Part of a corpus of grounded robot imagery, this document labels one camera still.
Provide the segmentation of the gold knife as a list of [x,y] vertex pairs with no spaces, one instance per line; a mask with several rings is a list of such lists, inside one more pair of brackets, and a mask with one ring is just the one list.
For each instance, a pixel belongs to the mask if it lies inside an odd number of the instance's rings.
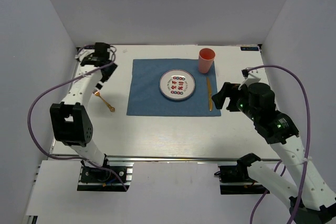
[[207,82],[207,95],[208,95],[208,104],[209,104],[209,111],[213,110],[213,102],[212,102],[212,87],[209,77],[206,77]]

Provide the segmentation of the white patterned plate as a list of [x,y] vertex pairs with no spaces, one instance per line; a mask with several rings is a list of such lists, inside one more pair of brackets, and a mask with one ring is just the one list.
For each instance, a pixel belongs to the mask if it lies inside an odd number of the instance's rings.
[[183,101],[194,93],[196,82],[189,72],[173,69],[161,76],[159,88],[161,93],[169,100]]

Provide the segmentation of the blue cloth napkin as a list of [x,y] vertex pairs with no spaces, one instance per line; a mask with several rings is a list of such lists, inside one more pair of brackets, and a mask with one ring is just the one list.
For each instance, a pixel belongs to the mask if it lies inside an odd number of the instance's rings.
[[[165,97],[159,87],[163,74],[169,70],[185,70],[195,79],[195,91],[183,101]],[[221,116],[220,110],[209,110],[206,77],[209,77],[212,94],[217,93],[215,65],[207,74],[198,70],[196,59],[135,59],[132,66],[127,115],[131,116]]]

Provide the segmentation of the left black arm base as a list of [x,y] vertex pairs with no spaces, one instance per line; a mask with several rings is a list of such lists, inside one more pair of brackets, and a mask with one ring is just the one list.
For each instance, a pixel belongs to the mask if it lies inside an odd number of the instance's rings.
[[[115,174],[101,170],[82,161],[77,191],[126,192]],[[132,180],[133,163],[108,161],[108,169],[114,171],[129,188]]]

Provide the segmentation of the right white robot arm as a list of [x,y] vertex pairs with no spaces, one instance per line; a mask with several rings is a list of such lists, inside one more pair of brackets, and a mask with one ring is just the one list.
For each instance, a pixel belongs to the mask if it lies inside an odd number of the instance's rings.
[[288,115],[276,109],[270,86],[225,82],[212,100],[217,109],[222,109],[227,98],[230,99],[227,110],[242,112],[253,122],[257,133],[280,157],[294,183],[273,172],[254,153],[239,158],[232,169],[221,167],[221,180],[254,180],[262,184],[284,203],[294,215],[295,223],[328,223],[335,218],[335,192],[305,157],[299,131]]

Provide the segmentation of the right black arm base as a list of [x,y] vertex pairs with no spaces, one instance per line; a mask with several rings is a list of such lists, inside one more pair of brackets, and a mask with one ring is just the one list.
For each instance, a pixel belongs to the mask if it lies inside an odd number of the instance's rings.
[[219,179],[221,195],[262,195],[265,187],[238,173],[236,166],[219,166],[214,176]]

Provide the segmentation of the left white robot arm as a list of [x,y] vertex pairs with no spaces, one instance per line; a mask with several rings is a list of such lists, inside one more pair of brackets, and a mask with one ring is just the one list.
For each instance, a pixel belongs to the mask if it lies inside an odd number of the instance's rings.
[[80,50],[76,79],[68,94],[60,103],[50,107],[50,116],[55,140],[70,147],[86,162],[95,164],[93,176],[101,182],[110,178],[111,168],[104,164],[106,156],[94,143],[93,125],[87,106],[94,93],[102,89],[117,65],[113,63],[116,48],[97,42]]

